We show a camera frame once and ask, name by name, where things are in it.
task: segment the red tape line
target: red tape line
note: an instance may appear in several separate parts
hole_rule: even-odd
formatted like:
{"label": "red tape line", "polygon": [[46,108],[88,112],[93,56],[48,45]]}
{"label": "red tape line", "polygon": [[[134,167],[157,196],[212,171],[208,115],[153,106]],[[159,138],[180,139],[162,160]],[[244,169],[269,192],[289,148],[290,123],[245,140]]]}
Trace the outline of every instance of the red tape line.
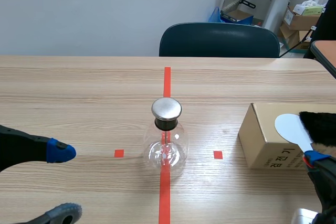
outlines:
{"label": "red tape line", "polygon": [[[163,96],[171,96],[171,68],[164,68]],[[165,144],[165,135],[162,132],[162,145]],[[167,132],[167,143],[170,143],[170,132]],[[163,153],[168,154],[166,146]],[[159,199],[159,224],[170,224],[170,164],[163,160],[160,171],[160,199]]]}

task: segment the sink pedestal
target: sink pedestal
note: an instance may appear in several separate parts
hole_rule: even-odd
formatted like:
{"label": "sink pedestal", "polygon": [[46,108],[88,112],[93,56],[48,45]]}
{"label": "sink pedestal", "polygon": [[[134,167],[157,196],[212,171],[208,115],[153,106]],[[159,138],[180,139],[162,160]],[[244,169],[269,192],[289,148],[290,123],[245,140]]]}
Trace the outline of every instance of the sink pedestal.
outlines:
{"label": "sink pedestal", "polygon": [[272,0],[268,12],[262,25],[264,28],[277,34],[289,0]]}

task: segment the metal part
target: metal part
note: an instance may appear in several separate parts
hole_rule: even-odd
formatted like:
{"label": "metal part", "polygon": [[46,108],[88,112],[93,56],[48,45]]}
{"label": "metal part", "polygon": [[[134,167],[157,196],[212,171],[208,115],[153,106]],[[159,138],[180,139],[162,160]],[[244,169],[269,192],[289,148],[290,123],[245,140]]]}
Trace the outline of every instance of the metal part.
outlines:
{"label": "metal part", "polygon": [[153,103],[152,113],[161,121],[173,121],[181,115],[182,106],[173,98],[163,97]]}

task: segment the glass bottle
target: glass bottle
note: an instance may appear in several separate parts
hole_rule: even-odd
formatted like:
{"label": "glass bottle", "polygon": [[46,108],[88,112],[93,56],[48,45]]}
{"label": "glass bottle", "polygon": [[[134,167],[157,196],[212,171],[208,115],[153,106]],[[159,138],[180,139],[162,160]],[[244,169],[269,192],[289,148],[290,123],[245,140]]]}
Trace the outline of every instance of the glass bottle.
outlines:
{"label": "glass bottle", "polygon": [[175,170],[183,166],[189,148],[188,134],[177,121],[182,106],[173,98],[160,98],[152,105],[155,116],[144,135],[143,156],[149,166]]}

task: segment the black cable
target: black cable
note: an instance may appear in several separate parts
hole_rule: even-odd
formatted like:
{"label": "black cable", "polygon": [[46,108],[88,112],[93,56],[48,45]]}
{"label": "black cable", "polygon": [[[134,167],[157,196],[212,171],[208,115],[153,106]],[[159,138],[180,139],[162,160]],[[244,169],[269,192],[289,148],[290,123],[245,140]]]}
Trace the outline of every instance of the black cable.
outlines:
{"label": "black cable", "polygon": [[304,36],[304,38],[302,39],[302,41],[300,41],[299,43],[297,43],[295,46],[289,48],[286,52],[284,52],[282,55],[279,56],[279,58],[281,58],[282,56],[284,56],[286,53],[288,53],[289,51],[292,51],[294,48],[296,48],[298,45],[302,44],[303,42],[306,41],[308,35],[310,34],[310,32],[312,31],[312,29],[310,29],[307,34]]}

